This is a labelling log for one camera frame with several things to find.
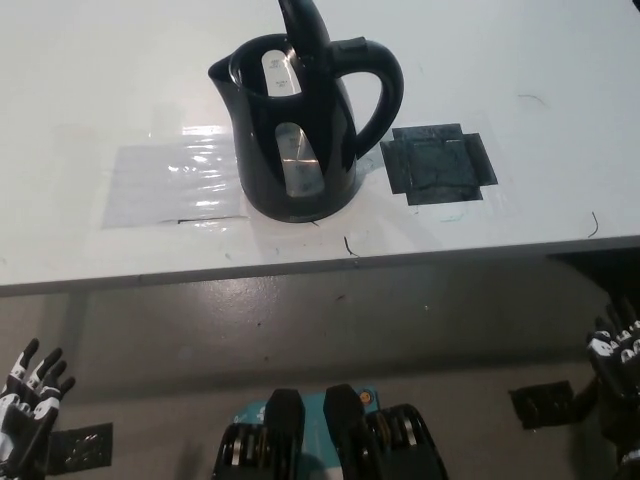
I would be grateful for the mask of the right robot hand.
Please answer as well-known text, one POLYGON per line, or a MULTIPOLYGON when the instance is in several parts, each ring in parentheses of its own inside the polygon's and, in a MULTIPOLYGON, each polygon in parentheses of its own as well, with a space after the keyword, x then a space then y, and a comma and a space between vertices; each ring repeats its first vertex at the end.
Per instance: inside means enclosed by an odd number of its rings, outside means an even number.
POLYGON ((615 296, 606 316, 587 335, 591 365, 615 398, 639 403, 639 315, 626 296, 615 296))

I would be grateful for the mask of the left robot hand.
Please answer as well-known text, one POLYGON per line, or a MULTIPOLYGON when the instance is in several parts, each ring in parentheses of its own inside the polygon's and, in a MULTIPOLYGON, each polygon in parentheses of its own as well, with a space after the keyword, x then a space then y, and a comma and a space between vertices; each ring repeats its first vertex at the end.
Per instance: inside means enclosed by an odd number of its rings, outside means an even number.
POLYGON ((61 403, 76 384, 74 377, 63 377, 67 362, 59 347, 29 368, 39 346, 36 338, 26 345, 1 388, 3 479, 44 478, 61 403))

